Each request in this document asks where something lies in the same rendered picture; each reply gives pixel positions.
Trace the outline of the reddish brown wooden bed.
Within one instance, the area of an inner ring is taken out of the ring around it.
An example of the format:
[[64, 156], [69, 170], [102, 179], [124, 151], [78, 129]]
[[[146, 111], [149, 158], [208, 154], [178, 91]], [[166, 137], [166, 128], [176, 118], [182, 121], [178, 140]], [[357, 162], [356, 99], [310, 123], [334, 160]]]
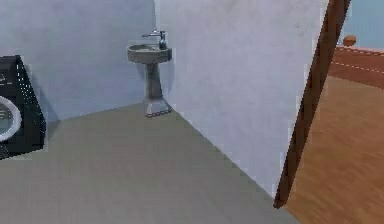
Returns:
[[357, 37], [347, 35], [337, 45], [329, 75], [384, 89], [384, 49], [356, 47]]

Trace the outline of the silver sink faucet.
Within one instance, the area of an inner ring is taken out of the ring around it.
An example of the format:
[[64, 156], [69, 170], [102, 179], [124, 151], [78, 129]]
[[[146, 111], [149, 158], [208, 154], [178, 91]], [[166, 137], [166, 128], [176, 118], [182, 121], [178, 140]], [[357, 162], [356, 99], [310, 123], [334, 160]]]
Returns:
[[142, 37], [159, 37], [159, 38], [163, 38], [163, 36], [164, 36], [163, 33], [164, 33], [164, 31], [154, 30], [154, 31], [152, 31], [149, 34], [143, 34]]

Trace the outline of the black washing machine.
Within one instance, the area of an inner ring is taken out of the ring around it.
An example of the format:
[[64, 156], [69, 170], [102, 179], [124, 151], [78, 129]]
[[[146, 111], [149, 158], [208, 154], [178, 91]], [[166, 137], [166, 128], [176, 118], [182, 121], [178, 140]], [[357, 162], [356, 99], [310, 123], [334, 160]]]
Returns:
[[0, 160], [41, 150], [46, 121], [20, 55], [0, 57]]

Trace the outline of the grey pedestal sink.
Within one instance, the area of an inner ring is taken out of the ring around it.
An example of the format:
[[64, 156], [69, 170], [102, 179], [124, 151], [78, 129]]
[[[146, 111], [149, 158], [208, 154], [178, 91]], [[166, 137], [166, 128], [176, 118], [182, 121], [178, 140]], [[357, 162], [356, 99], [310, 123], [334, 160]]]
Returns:
[[160, 49], [157, 44], [138, 44], [127, 47], [128, 60], [145, 65], [145, 116], [147, 118], [170, 113], [171, 106], [163, 97], [159, 65], [172, 59], [172, 49]]

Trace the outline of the brown wooden door frame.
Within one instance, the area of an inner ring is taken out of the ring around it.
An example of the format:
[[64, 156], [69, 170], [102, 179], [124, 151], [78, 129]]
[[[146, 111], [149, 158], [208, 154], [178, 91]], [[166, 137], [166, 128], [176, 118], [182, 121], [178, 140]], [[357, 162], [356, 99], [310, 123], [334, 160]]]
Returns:
[[337, 42], [351, 0], [329, 0], [317, 41], [309, 75], [300, 102], [294, 129], [274, 197], [273, 207], [280, 209], [289, 198], [300, 165], [309, 131], [327, 78]]

